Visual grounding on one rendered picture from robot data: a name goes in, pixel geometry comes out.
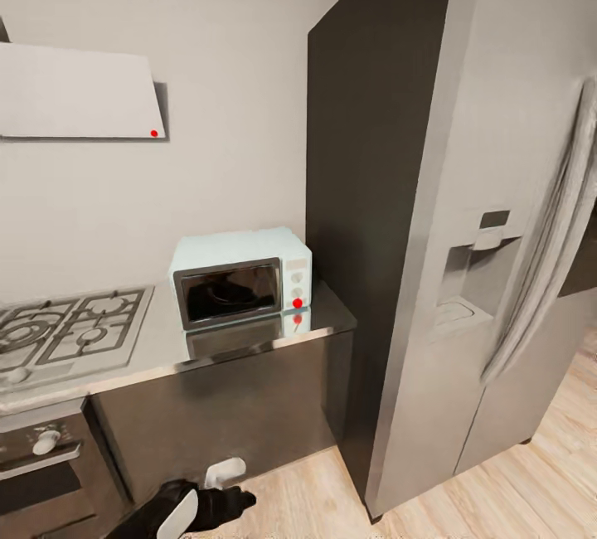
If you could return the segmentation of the microwave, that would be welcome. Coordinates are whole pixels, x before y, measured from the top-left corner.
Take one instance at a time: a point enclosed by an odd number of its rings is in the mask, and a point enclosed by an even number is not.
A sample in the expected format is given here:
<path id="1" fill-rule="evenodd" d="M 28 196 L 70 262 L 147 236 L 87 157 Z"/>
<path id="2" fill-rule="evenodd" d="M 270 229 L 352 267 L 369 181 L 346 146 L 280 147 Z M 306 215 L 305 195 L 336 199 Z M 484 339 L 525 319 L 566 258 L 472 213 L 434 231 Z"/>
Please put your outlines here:
<path id="1" fill-rule="evenodd" d="M 308 307 L 311 273 L 290 227 L 180 237 L 168 271 L 183 332 Z"/>

